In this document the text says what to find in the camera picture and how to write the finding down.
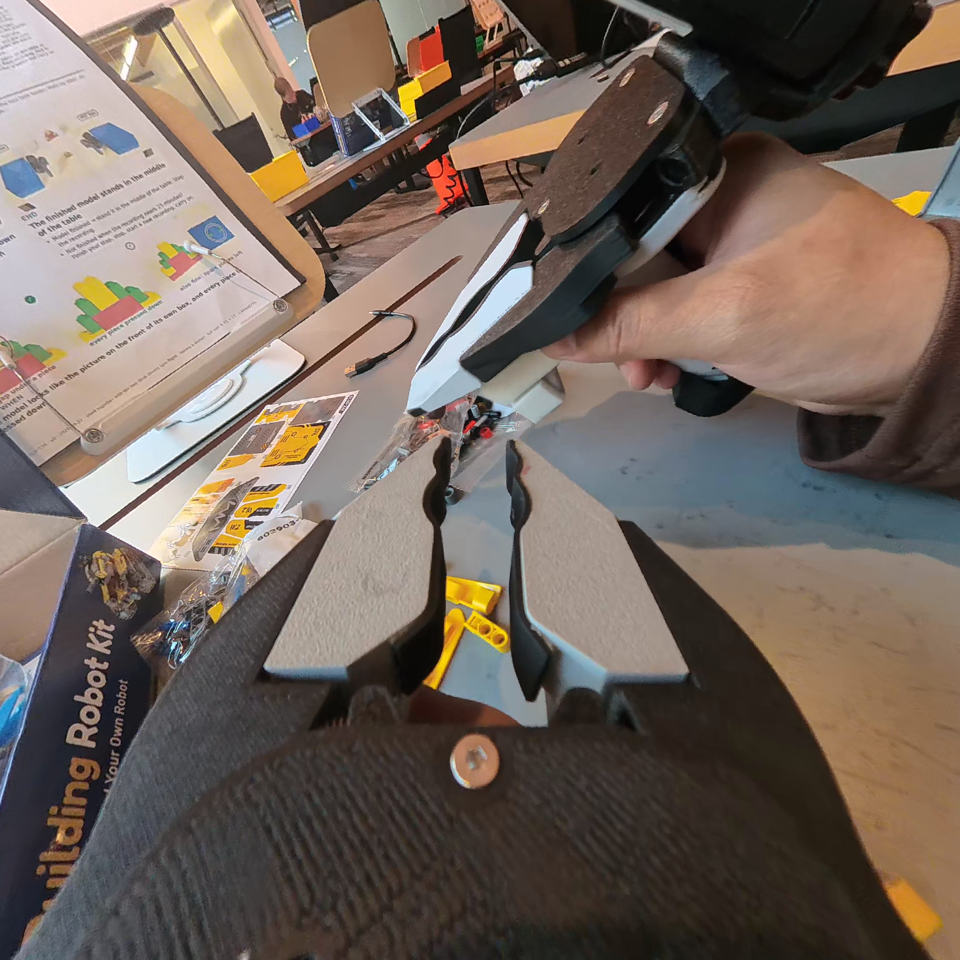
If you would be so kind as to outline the poster display board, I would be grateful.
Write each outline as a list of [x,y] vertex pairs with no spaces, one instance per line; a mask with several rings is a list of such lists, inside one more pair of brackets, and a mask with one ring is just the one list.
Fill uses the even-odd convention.
[[2,432],[58,485],[321,304],[324,268],[171,96],[2,2]]

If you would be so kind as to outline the yellow three-hole beam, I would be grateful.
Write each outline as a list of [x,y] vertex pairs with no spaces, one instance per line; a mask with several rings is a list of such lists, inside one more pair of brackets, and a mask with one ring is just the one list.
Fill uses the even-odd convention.
[[500,654],[511,650],[508,631],[478,611],[472,611],[466,618],[465,629]]

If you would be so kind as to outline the large yellow panel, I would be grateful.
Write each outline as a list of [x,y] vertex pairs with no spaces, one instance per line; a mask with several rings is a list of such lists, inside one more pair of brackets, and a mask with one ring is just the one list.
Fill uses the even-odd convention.
[[897,915],[919,943],[925,945],[943,929],[940,915],[905,879],[883,871],[881,881]]

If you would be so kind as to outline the person's right hand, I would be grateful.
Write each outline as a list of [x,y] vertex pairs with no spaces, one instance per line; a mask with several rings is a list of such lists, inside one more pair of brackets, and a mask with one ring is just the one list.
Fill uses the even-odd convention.
[[724,156],[678,235],[694,269],[613,292],[544,353],[612,363],[638,391],[671,388],[670,361],[694,359],[804,409],[887,414],[937,327],[946,237],[772,136],[735,134]]

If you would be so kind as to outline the orange traffic cone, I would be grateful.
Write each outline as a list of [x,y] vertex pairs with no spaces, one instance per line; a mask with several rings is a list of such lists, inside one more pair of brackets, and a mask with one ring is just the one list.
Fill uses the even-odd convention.
[[435,212],[438,216],[446,217],[470,203],[460,174],[454,168],[448,154],[444,153],[429,162],[425,172],[437,194],[438,204]]

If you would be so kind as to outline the long dark workbench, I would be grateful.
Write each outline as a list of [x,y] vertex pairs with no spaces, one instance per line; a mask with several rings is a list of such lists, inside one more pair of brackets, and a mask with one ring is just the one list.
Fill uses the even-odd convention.
[[438,161],[467,126],[492,108],[494,91],[514,79],[508,67],[473,80],[458,97],[414,124],[390,133],[382,142],[352,156],[335,154],[330,162],[308,174],[305,185],[274,202],[292,219],[308,213],[324,229],[340,226],[388,192],[413,186],[414,174]]

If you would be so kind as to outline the plastic bag of black parts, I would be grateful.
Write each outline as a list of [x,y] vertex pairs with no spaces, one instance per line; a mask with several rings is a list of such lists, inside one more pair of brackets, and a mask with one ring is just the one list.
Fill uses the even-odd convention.
[[519,438],[532,425],[528,417],[476,393],[428,414],[403,414],[386,444],[347,489],[362,494],[429,442],[447,438],[451,467],[445,497],[453,505],[475,489],[504,454],[507,442]]

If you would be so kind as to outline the black floor lamp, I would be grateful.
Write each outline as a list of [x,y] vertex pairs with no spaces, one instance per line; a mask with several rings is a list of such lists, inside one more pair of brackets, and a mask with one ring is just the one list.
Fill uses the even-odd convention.
[[210,95],[216,93],[209,70],[191,51],[188,37],[178,25],[172,6],[156,6],[131,24],[137,41],[139,73],[130,74],[142,87],[168,93],[197,116],[210,131],[222,131],[227,124],[222,110]]

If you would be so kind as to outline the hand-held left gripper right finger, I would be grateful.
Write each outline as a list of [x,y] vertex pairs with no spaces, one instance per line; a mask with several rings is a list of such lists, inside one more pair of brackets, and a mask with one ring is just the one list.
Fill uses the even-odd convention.
[[690,668],[615,514],[509,441],[510,656],[528,702],[679,684]]

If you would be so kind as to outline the yellow angled panel piece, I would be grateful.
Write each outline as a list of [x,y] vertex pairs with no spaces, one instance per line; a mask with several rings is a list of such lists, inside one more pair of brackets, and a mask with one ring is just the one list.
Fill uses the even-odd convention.
[[502,593],[503,587],[500,584],[446,576],[446,601],[484,616],[489,616],[496,610]]

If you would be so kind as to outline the person's left hand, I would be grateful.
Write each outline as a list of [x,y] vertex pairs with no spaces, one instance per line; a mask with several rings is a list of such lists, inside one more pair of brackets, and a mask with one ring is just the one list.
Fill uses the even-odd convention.
[[478,729],[519,726],[518,721],[493,706],[453,697],[426,685],[421,685],[409,697],[406,722]]

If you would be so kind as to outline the person's right forearm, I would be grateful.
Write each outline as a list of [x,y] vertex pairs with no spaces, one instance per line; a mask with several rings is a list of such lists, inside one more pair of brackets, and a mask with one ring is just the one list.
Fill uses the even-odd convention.
[[959,498],[959,223],[935,219],[950,279],[933,334],[884,415],[800,409],[798,454],[810,468]]

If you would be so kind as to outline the yellow and grey sticker sheet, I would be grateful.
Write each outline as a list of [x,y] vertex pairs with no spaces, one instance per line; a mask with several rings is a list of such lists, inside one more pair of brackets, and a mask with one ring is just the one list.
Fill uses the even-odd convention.
[[296,491],[356,390],[262,409],[161,532],[151,554],[170,570],[213,570],[246,536],[295,504]]

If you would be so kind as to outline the yellow curved panel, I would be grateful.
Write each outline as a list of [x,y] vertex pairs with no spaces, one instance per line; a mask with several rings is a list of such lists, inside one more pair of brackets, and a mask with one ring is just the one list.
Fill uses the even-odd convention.
[[447,612],[443,619],[442,648],[434,668],[423,681],[423,685],[426,688],[431,690],[440,689],[465,631],[465,613],[462,608],[455,606]]

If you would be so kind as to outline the plastic bag with blue parts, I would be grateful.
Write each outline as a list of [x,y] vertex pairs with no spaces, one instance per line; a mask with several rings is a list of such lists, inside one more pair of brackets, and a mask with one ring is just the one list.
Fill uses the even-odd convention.
[[24,661],[1,655],[1,788],[4,788],[29,710],[42,652]]

